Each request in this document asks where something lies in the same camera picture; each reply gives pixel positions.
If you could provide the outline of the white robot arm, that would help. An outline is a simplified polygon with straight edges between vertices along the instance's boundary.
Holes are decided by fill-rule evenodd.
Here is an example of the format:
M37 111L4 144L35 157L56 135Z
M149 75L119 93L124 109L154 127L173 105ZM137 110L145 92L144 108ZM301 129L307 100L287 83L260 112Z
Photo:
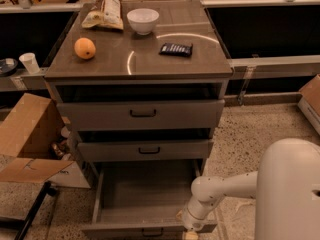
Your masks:
M200 176L181 211L183 240L198 240L226 197L254 198L255 240L320 240L320 146L287 138L264 152L259 169L228 178Z

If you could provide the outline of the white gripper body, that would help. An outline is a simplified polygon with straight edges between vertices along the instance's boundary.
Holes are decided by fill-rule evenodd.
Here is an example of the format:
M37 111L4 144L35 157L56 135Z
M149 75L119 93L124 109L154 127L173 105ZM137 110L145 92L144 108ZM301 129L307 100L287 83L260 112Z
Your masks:
M214 209L213 202L202 202L191 197L182 209L182 223L187 230L200 231L207 224L207 216Z

